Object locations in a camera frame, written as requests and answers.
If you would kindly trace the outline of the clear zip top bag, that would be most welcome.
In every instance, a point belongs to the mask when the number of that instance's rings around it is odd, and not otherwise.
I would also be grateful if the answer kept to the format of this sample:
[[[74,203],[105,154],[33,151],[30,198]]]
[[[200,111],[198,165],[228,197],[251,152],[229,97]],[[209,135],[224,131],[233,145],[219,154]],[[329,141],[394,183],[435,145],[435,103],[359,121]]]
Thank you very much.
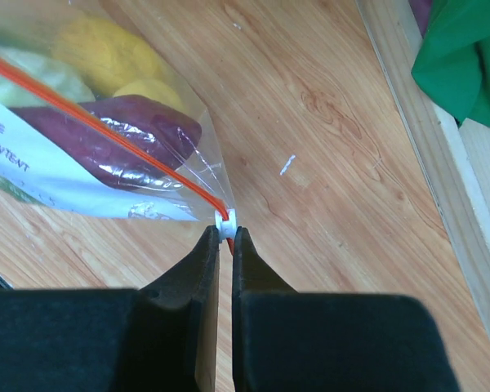
[[[0,189],[86,216],[214,220],[233,243],[234,196],[206,105],[166,61],[170,76],[155,79],[187,114],[90,88],[51,54],[79,16],[109,20],[158,53],[113,1],[0,1]]]

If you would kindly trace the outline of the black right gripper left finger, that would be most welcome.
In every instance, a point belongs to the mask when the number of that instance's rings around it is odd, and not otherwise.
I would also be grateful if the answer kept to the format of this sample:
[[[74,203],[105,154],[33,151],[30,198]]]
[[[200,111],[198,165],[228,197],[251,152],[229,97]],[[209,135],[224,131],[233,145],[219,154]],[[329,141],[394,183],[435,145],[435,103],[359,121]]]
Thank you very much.
[[[0,391],[212,391],[219,234],[141,289],[0,290]]]

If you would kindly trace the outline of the yellow apple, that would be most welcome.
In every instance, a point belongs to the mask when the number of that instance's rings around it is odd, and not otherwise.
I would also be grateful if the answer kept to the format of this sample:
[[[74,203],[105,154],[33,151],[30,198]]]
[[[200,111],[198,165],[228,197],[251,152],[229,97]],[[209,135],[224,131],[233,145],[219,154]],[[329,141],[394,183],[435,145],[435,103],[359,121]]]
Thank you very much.
[[[183,114],[187,114],[186,107],[179,94],[162,80],[155,78],[138,79],[119,88],[113,97],[138,95],[169,106]]]

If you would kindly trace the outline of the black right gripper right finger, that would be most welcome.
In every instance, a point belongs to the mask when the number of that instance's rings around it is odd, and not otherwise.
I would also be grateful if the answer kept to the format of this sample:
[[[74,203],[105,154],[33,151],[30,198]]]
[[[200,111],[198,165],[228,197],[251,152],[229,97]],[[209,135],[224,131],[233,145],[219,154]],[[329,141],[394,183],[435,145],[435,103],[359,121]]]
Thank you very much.
[[[233,381],[238,391],[458,391],[434,318],[395,294],[298,292],[234,240]]]

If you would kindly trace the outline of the yellow lemon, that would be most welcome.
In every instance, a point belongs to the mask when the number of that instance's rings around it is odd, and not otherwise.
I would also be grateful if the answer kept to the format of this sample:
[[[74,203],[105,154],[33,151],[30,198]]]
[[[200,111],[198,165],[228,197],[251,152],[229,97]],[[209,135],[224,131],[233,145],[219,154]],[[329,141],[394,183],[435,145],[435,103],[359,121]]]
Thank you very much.
[[[165,60],[144,39],[94,16],[79,16],[61,27],[51,54],[107,96],[140,78],[170,76]]]

